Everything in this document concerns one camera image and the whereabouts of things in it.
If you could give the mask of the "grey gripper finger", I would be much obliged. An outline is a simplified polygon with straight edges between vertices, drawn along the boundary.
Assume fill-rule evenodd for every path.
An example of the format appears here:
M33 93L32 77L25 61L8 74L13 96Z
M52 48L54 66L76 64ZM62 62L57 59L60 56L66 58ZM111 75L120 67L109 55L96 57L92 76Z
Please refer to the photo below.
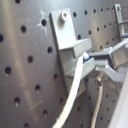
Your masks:
M103 51L92 52L89 56L94 57L96 60L107 59L110 66L115 69L119 65L128 62L128 38L113 47L105 48Z
M98 86L101 86L107 78L110 78L116 83L122 83L125 80L125 74L116 72L108 65L105 67L97 66L95 70L99 72L99 75L96 78L96 84Z

